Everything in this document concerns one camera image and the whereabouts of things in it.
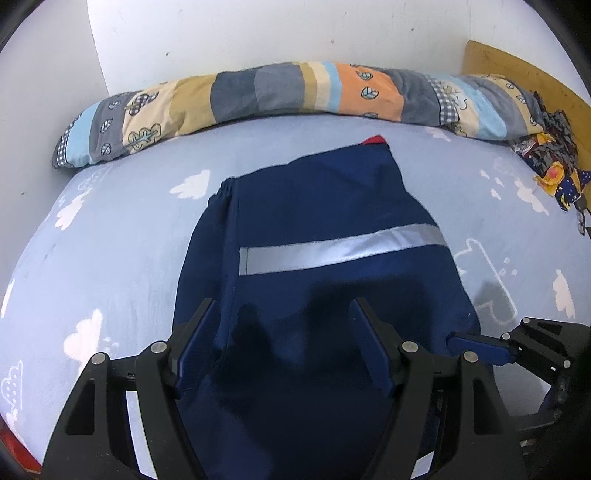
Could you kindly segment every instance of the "wooden board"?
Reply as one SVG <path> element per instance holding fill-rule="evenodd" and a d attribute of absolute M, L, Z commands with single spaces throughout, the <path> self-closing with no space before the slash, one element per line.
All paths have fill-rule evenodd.
<path fill-rule="evenodd" d="M 591 106 L 570 88 L 525 60 L 473 40 L 466 44 L 462 73 L 504 75 L 524 89 L 537 90 L 548 111 L 564 110 L 579 149 L 579 167 L 591 170 Z M 591 203 L 591 184 L 585 197 Z"/>

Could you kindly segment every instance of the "wall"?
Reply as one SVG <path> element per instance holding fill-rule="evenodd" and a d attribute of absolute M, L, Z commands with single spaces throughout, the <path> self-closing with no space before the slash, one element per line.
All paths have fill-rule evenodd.
<path fill-rule="evenodd" d="M 87 0 L 110 93 L 293 60 L 460 71 L 467 40 L 508 51 L 591 97 L 522 0 Z"/>
<path fill-rule="evenodd" d="M 86 5 L 46 0 L 0 53 L 0 297 L 37 226 L 68 182 L 53 170 L 59 136 L 107 95 Z"/>

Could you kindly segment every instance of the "mattress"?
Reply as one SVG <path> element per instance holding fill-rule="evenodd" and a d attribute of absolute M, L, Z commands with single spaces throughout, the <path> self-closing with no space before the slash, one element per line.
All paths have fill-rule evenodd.
<path fill-rule="evenodd" d="M 78 172 L 26 247 L 0 312 L 0 413 L 33 455 L 93 353 L 136 355 L 169 337 L 191 233 L 225 178 L 378 134 L 439 224 L 483 334 L 524 316 L 589 325 L 589 240 L 506 145 L 333 115 L 237 122 Z M 495 376 L 511 414 L 536 411 L 548 390 L 518 365 Z M 133 393 L 128 403 L 153 475 Z"/>

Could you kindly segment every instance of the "light blue stripe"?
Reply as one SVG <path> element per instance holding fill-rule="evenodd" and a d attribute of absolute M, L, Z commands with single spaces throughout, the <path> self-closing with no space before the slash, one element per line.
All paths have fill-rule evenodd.
<path fill-rule="evenodd" d="M 330 77 L 330 99 L 326 110 L 331 113 L 338 113 L 340 105 L 340 97 L 343 93 L 343 84 L 340 81 L 339 71 L 336 65 L 331 61 L 324 61 L 322 65 Z"/>
<path fill-rule="evenodd" d="M 482 92 L 458 77 L 438 76 L 437 78 L 455 83 L 472 100 L 478 115 L 477 138 L 480 140 L 505 140 L 507 138 L 507 125 Z"/>
<path fill-rule="evenodd" d="M 100 102 L 88 107 L 70 130 L 66 145 L 66 159 L 75 167 L 84 167 L 90 163 L 90 127 Z"/>
<path fill-rule="evenodd" d="M 241 248 L 239 275 L 324 267 L 425 245 L 447 246 L 439 228 L 414 223 L 321 242 Z"/>

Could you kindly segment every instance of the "silver bolt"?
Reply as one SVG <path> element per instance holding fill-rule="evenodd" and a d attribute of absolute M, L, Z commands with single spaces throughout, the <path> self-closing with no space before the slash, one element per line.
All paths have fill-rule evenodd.
<path fill-rule="evenodd" d="M 402 350 L 408 353 L 414 353 L 418 350 L 418 345 L 414 342 L 409 342 L 407 340 L 406 342 L 402 343 Z"/>
<path fill-rule="evenodd" d="M 166 347 L 166 342 L 154 342 L 150 346 L 150 350 L 152 350 L 152 353 L 162 353 L 166 350 Z"/>
<path fill-rule="evenodd" d="M 100 365 L 106 360 L 107 356 L 104 353 L 95 353 L 90 357 L 90 361 L 95 365 Z"/>
<path fill-rule="evenodd" d="M 475 364 L 478 361 L 478 355 L 468 350 L 467 352 L 464 352 L 464 360 L 471 364 Z"/>

